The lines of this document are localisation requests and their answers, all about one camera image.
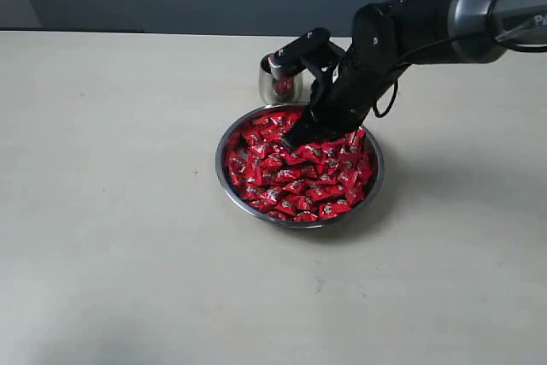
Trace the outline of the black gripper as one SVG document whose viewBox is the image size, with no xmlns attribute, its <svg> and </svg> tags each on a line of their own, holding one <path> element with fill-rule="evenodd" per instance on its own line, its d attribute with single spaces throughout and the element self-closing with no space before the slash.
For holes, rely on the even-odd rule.
<svg viewBox="0 0 547 365">
<path fill-rule="evenodd" d="M 317 78 L 307 115 L 281 136 L 288 150 L 346 138 L 412 65 L 456 62 L 452 0 L 391 0 L 355 13 L 344 57 Z"/>
</svg>

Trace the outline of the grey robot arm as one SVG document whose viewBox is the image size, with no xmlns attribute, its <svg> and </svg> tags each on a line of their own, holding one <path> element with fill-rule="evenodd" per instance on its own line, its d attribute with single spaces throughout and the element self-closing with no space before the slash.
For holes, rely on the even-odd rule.
<svg viewBox="0 0 547 365">
<path fill-rule="evenodd" d="M 390 0 L 358 9 L 342 50 L 318 27 L 275 51 L 276 79 L 309 70 L 307 107 L 283 144 L 290 150 L 355 131 L 378 101 L 397 92 L 413 65 L 486 64 L 506 51 L 546 51 L 546 0 Z"/>
</svg>

